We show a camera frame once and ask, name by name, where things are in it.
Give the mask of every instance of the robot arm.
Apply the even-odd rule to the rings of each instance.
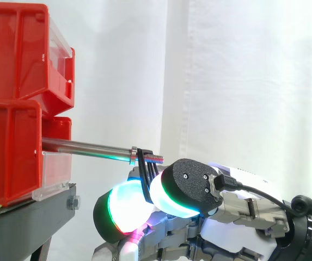
[[[178,163],[166,168],[168,177],[162,181],[168,182],[168,192],[185,198],[190,205],[202,200],[197,208],[201,214],[180,218],[154,212],[127,237],[99,246],[92,260],[178,260],[181,256],[204,261],[312,260],[311,215],[295,217],[270,200],[245,191],[220,192],[214,178],[223,174],[233,176],[232,169],[218,165],[211,167],[214,172],[208,172],[206,165],[198,166],[201,163],[196,161]],[[137,171],[131,172],[131,176],[137,177]],[[250,181],[258,179],[247,172],[244,176]],[[186,182],[192,177],[201,180],[187,187]],[[263,183],[255,182],[255,187],[262,189]]]

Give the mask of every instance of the red storage bin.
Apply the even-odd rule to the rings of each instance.
[[[75,51],[43,4],[0,3],[0,99],[35,100],[44,116],[74,106]]]
[[[33,190],[41,188],[42,133],[49,138],[71,139],[71,120],[42,119],[36,101],[0,101],[1,205],[31,197]]]

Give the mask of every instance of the screw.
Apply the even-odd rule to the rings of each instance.
[[[72,196],[69,200],[69,204],[71,210],[79,210],[79,207],[81,206],[81,197]]]
[[[164,158],[163,156],[153,155],[153,154],[145,154],[144,155],[145,162],[163,164]]]

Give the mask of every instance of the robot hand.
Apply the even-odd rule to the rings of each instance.
[[[280,198],[266,181],[251,173],[219,165],[213,169]],[[130,177],[137,176],[134,169]],[[144,225],[127,237],[96,248],[92,260],[178,260],[187,257],[204,261],[279,261],[312,257],[312,216],[287,217],[284,210],[269,200],[246,191],[220,192],[219,197],[217,208],[200,211],[201,214],[195,217],[180,218],[153,212]]]

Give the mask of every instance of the metal rod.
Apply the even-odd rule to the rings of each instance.
[[[71,140],[42,138],[42,149],[44,151],[129,161],[131,165],[134,165],[135,160],[138,160],[136,156],[136,147],[132,147],[129,150],[127,148],[109,147]],[[164,160],[161,156],[148,154],[147,157],[145,157],[145,161],[163,163]]]

